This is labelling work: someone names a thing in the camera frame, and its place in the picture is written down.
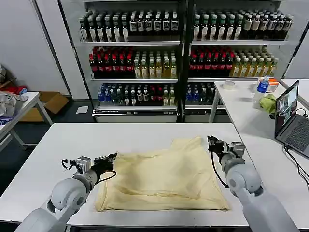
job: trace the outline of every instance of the gray floor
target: gray floor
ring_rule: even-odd
[[[87,114],[76,114],[76,110],[79,106],[89,106]],[[93,118],[91,116],[92,109],[90,102],[86,101],[74,101],[70,102],[67,106],[65,106],[56,116],[52,117],[54,122],[93,122]],[[207,122],[208,116],[200,115],[200,116],[189,116],[187,118],[187,122]],[[229,118],[227,115],[225,116],[217,116],[215,118],[216,122],[229,122]],[[24,140],[26,143],[38,143],[40,139],[44,136],[44,134],[48,131],[49,125],[44,123],[19,123],[14,128],[18,135]],[[0,153],[0,195],[5,191],[9,183],[12,181],[14,176],[17,174],[18,170],[24,164],[26,159],[31,154],[32,150],[28,149],[26,151],[20,149],[16,141],[12,140],[8,146]],[[0,231],[1,232],[12,232],[15,230],[17,226],[12,223],[0,223]],[[191,230],[203,230],[207,232],[215,232],[215,229],[204,229],[204,228],[196,228],[196,229],[142,229],[142,228],[73,228],[73,231],[80,232],[99,232],[99,231],[110,231],[110,232],[145,232],[145,231],[166,231],[166,232],[174,232],[174,231],[191,231]],[[250,232],[250,229],[222,229],[222,232]]]

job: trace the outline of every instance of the tape roll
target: tape roll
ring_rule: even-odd
[[[234,81],[225,81],[222,85],[222,88],[224,89],[235,89],[236,84]]]

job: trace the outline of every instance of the laptop screen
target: laptop screen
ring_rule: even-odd
[[[275,137],[280,133],[281,129],[296,114],[298,82],[291,85],[276,100],[276,126]]]

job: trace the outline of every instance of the robotic arm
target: robotic arm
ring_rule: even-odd
[[[77,160],[71,160],[68,169],[76,167],[74,176],[56,184],[46,202],[32,211],[15,232],[63,232],[72,215],[86,202],[94,186],[116,175],[113,170],[116,156],[117,153],[95,158],[92,167],[88,157],[81,156]],[[68,163],[67,159],[62,161],[62,166],[67,168],[65,163]],[[99,181],[105,172],[112,172],[114,175]]]
[[[245,164],[242,158],[245,145],[233,142],[227,144],[216,137],[207,136],[208,150],[216,153],[222,170],[226,174],[227,185],[238,197],[243,214],[253,232],[298,232],[279,200],[262,187],[256,169]]]

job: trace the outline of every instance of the yellow cloth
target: yellow cloth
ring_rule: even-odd
[[[95,209],[228,209],[202,139],[175,139],[170,149],[118,154],[116,177],[102,182]]]

